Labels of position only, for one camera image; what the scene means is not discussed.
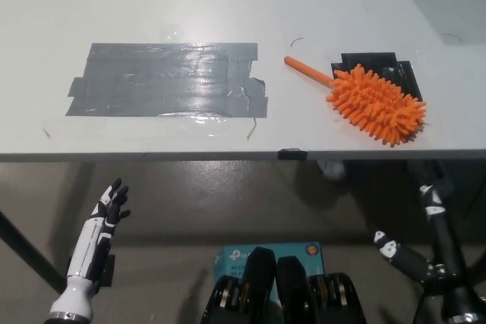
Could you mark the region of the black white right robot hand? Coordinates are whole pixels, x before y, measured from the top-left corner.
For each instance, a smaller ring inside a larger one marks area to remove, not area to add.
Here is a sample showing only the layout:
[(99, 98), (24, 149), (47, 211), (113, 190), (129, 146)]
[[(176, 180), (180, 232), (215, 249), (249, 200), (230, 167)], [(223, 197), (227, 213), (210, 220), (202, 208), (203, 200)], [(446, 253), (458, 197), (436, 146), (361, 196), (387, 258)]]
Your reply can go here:
[(446, 207), (434, 185), (423, 184), (419, 191), (431, 227), (433, 259), (426, 259), (381, 230), (374, 232), (374, 244), (388, 263), (423, 287), (425, 296), (443, 298), (443, 322), (484, 323), (485, 302), (474, 289), (472, 272), (465, 263)]

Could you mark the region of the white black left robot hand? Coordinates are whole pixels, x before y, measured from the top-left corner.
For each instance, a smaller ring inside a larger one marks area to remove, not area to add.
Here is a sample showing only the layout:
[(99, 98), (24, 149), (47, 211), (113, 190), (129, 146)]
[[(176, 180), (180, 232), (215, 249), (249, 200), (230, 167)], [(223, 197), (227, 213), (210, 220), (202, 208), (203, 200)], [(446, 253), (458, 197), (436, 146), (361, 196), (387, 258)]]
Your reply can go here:
[(77, 239), (66, 274), (66, 288), (52, 304), (47, 323), (91, 323), (92, 299), (109, 258), (117, 224), (130, 210), (122, 210), (128, 200), (128, 186), (122, 179), (110, 184), (85, 221)]

